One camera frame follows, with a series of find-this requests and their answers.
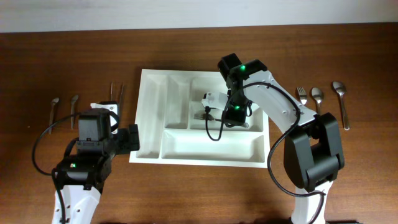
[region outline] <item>fork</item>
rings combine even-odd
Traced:
[[[307,93],[303,87],[297,87],[298,97],[300,98],[301,104],[305,105],[307,103]]]
[[[202,114],[196,113],[196,114],[193,115],[193,119],[204,120],[204,119],[206,119],[206,113],[202,113]],[[219,122],[221,122],[221,119],[214,118],[211,114],[209,114],[209,118],[207,120],[208,121],[219,121]],[[244,123],[244,124],[242,124],[240,126],[244,127],[244,128],[248,128],[249,124]]]
[[[205,113],[195,114],[195,115],[193,115],[193,119],[206,119],[206,114]],[[209,114],[209,118],[207,120],[208,121],[219,121],[219,122],[221,122],[221,119],[216,119],[211,114]]]

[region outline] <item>brown wood surface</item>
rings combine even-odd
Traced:
[[[327,199],[327,220],[397,223],[398,24],[267,26],[215,29],[109,30],[0,34],[0,223],[50,223],[54,187],[30,155],[49,121],[109,99],[109,84],[123,82],[121,126],[134,123],[141,69],[216,71],[232,52],[263,61],[291,94],[297,86],[324,91],[323,111],[341,124],[333,80],[346,84],[351,129],[341,131],[345,168]],[[310,100],[307,106],[315,109]],[[77,136],[70,122],[46,136],[37,151],[50,171]],[[279,136],[270,124],[271,142]],[[293,190],[273,158],[282,185]],[[117,156],[92,223],[251,223],[288,218],[294,198],[265,169],[129,164]]]

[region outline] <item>metal spoon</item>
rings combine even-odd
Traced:
[[[53,123],[53,121],[54,121],[54,108],[55,108],[55,105],[58,103],[58,101],[60,101],[60,98],[54,98],[52,101],[51,101],[51,112],[50,112],[50,122],[49,122],[49,125],[51,125],[52,123]]]
[[[321,103],[323,100],[323,93],[320,89],[314,87],[311,90],[311,95],[312,98],[317,102],[317,112],[319,115],[321,115]]]
[[[335,89],[337,94],[340,96],[340,107],[341,107],[341,115],[343,117],[344,129],[349,130],[348,116],[347,116],[346,108],[344,106],[344,101],[343,101],[343,95],[347,92],[346,87],[344,86],[343,83],[334,81],[333,88]]]
[[[79,95],[75,95],[74,97],[72,97],[72,99],[70,100],[70,115],[75,113],[75,103],[76,100],[79,99]],[[70,129],[73,129],[75,125],[75,117],[72,116],[70,117]]]

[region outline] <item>white plastic tray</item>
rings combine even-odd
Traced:
[[[201,99],[208,91],[227,92],[220,73],[142,70],[136,114],[141,148],[131,152],[130,162],[266,168],[268,116],[253,104],[248,128],[224,127],[214,142],[205,121],[193,119],[204,112]],[[210,114],[221,118],[220,110]],[[214,138],[220,124],[208,122]]]

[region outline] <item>silver cutlery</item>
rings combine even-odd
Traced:
[[[52,101],[51,101],[51,112],[50,112],[50,122],[49,122],[49,125],[51,125],[52,123],[53,123],[53,121],[54,121],[54,108],[55,108],[55,105],[58,103],[58,101],[60,101],[60,98],[54,98]]]
[[[111,82],[111,101],[113,100],[113,94],[112,94],[112,92],[113,92],[113,82]]]
[[[206,113],[202,113],[202,114],[201,113],[196,113],[196,114],[193,115],[193,119],[205,120],[206,119]],[[221,119],[214,118],[211,114],[209,114],[208,121],[219,121],[219,122],[221,122]],[[240,127],[248,128],[249,124],[244,123],[244,124],[240,125]]]
[[[79,95],[75,95],[70,100],[70,115],[75,113],[75,103],[76,103],[77,99],[79,99]],[[75,125],[75,117],[72,116],[72,117],[70,117],[70,129],[73,129],[74,125]]]
[[[317,112],[321,115],[321,103],[323,100],[323,93],[320,89],[314,87],[311,90],[312,98],[317,102]]]
[[[337,92],[337,94],[340,97],[340,107],[341,107],[341,115],[343,117],[343,126],[345,130],[349,130],[349,122],[348,122],[348,116],[346,112],[346,108],[344,106],[344,100],[343,100],[343,95],[347,92],[346,87],[344,86],[343,83],[341,82],[333,82],[333,88]]]
[[[298,98],[301,101],[301,104],[305,105],[307,103],[307,93],[305,92],[303,87],[297,87]]]
[[[122,90],[120,91],[120,96],[119,96],[119,108],[118,108],[118,110],[119,110],[119,113],[118,113],[119,119],[121,119],[121,117],[122,117],[122,105],[123,105],[123,97],[124,97],[123,89],[124,89],[124,84],[122,83]]]

